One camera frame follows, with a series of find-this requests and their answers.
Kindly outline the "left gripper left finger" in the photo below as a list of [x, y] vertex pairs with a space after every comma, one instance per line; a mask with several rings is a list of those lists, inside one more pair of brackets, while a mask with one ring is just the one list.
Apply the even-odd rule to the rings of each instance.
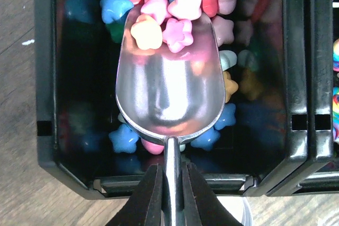
[[161, 225], [163, 167], [151, 165], [122, 209], [106, 226]]

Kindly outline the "black three-compartment candy tray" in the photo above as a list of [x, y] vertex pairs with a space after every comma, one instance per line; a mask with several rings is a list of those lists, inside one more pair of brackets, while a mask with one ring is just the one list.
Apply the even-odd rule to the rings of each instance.
[[41, 168], [131, 195], [177, 140], [218, 195], [338, 191], [332, 0], [34, 0]]

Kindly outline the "metal candy scoop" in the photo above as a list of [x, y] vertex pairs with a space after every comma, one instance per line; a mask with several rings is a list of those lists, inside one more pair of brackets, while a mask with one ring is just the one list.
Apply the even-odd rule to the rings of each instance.
[[140, 5], [128, 14], [120, 50], [115, 98], [128, 126], [164, 146], [164, 220], [184, 225], [180, 145], [209, 130], [225, 104], [225, 86], [212, 21], [192, 22], [194, 38], [178, 53], [167, 46], [141, 50], [131, 35]]

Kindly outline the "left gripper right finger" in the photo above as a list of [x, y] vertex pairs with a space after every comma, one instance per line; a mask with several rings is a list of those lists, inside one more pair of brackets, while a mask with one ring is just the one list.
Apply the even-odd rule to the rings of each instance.
[[219, 202], [193, 163], [182, 165], [186, 224], [192, 226], [241, 226]]

